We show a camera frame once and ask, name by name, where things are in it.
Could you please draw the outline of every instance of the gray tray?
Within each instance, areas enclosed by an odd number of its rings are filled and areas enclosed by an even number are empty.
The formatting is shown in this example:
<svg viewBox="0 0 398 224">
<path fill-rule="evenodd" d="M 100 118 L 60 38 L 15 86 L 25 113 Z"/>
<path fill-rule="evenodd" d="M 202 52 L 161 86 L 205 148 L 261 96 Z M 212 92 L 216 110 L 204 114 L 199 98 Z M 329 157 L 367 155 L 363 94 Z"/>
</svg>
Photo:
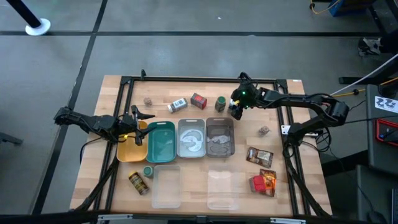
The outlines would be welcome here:
<svg viewBox="0 0 398 224">
<path fill-rule="evenodd" d="M 181 119 L 178 122 L 177 155 L 180 157 L 203 157 L 206 134 L 202 119 Z"/>
<path fill-rule="evenodd" d="M 229 157 L 235 153 L 234 122 L 231 118 L 206 120 L 206 154 L 209 157 Z"/>
</svg>

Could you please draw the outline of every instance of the red device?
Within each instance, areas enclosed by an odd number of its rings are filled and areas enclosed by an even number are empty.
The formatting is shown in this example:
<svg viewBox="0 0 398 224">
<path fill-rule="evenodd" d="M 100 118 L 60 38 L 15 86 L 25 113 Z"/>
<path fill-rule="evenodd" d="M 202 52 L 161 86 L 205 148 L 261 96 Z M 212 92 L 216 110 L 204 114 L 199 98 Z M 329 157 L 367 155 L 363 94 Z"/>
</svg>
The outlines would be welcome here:
<svg viewBox="0 0 398 224">
<path fill-rule="evenodd" d="M 395 131 L 395 129 L 398 129 L 398 124 L 394 123 L 392 121 L 384 120 L 384 119 L 376 120 L 376 139 L 381 142 L 392 144 L 393 146 L 398 146 L 397 142 L 386 141 L 387 137 L 385 137 L 385 138 L 382 137 L 383 134 L 386 134 L 386 133 L 388 134 L 387 128 L 392 129 L 391 131 L 394 131 L 394 133 L 391 133 L 390 135 L 394 135 L 397 138 L 396 141 L 398 142 L 398 131 Z"/>
<path fill-rule="evenodd" d="M 249 179 L 249 184 L 252 192 L 266 191 L 266 182 L 263 176 L 257 175 Z"/>
</svg>

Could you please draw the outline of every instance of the small pine cone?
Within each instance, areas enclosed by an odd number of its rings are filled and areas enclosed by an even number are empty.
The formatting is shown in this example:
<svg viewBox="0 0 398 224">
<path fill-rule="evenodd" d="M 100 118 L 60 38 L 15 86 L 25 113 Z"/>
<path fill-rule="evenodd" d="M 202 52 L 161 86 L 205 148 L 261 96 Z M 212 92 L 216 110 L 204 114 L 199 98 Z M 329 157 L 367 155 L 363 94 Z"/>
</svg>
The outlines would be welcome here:
<svg viewBox="0 0 398 224">
<path fill-rule="evenodd" d="M 151 105 L 152 105 L 152 100 L 150 100 L 149 97 L 145 97 L 145 98 L 144 98 L 144 104 L 145 104 L 146 106 L 151 106 Z"/>
<path fill-rule="evenodd" d="M 263 126 L 262 128 L 260 128 L 259 130 L 259 134 L 261 136 L 265 136 L 267 133 L 269 132 L 269 128 L 267 126 Z"/>
</svg>

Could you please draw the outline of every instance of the yellow bowl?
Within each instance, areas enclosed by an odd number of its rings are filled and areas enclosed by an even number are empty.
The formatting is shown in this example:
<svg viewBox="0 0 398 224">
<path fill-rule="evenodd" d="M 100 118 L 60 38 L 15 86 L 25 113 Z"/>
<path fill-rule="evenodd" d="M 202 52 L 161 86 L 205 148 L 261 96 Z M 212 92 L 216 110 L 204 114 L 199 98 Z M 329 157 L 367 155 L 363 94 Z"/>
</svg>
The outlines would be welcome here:
<svg viewBox="0 0 398 224">
<path fill-rule="evenodd" d="M 139 128 L 145 129 L 148 124 L 144 121 L 139 122 Z M 135 133 L 129 133 L 128 136 L 135 137 Z M 118 153 L 116 157 L 120 162 L 138 162 L 143 161 L 148 154 L 148 144 L 147 138 L 145 137 L 142 140 L 142 145 L 136 145 L 135 138 L 127 138 L 125 142 L 121 142 L 118 144 Z"/>
</svg>

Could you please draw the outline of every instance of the can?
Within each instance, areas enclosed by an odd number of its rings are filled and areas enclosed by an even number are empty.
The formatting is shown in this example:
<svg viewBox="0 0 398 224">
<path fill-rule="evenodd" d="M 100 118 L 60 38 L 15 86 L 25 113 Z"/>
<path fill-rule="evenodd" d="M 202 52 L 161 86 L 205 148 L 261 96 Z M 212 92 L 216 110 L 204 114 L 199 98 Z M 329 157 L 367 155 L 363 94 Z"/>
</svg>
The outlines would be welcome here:
<svg viewBox="0 0 398 224">
<path fill-rule="evenodd" d="M 179 100 L 174 101 L 170 105 L 167 105 L 167 109 L 169 109 L 170 113 L 174 113 L 179 111 L 182 108 L 186 108 L 188 106 L 188 101 L 185 98 L 181 98 Z"/>
<path fill-rule="evenodd" d="M 235 109 L 236 105 L 232 99 L 229 100 L 227 113 L 231 114 L 232 110 Z"/>
<path fill-rule="evenodd" d="M 140 195 L 145 195 L 148 193 L 149 188 L 143 181 L 143 179 L 138 175 L 137 171 L 132 171 L 129 175 L 129 180 L 133 186 L 138 190 Z"/>
<path fill-rule="evenodd" d="M 151 166 L 145 166 L 142 172 L 144 173 L 145 177 L 154 178 L 154 168 Z"/>
<path fill-rule="evenodd" d="M 225 109 L 225 104 L 226 104 L 225 97 L 219 96 L 217 98 L 216 105 L 215 105 L 217 112 L 222 112 Z"/>
</svg>

